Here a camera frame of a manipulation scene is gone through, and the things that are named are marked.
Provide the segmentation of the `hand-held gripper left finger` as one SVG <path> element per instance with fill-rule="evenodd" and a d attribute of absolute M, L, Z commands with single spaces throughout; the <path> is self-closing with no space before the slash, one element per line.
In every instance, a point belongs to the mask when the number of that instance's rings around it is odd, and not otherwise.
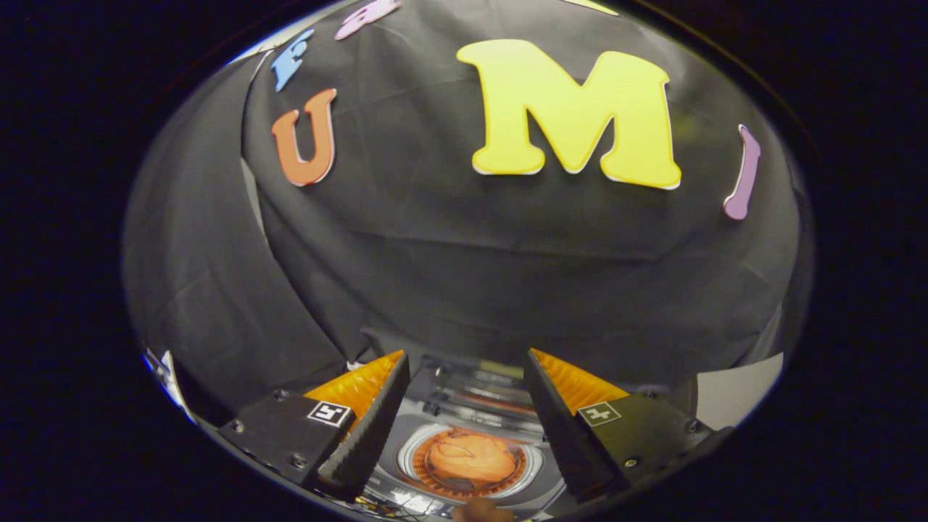
<path fill-rule="evenodd" d="M 403 350 L 305 393 L 276 389 L 218 433 L 276 476 L 354 502 L 380 459 L 410 383 Z"/>

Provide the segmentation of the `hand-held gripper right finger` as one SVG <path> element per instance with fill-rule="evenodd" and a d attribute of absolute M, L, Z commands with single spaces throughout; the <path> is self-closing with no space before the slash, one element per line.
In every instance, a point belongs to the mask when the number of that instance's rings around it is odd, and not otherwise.
<path fill-rule="evenodd" d="M 715 430 L 669 394 L 620 389 L 536 348 L 524 382 L 579 502 L 640 492 L 715 449 Z"/>

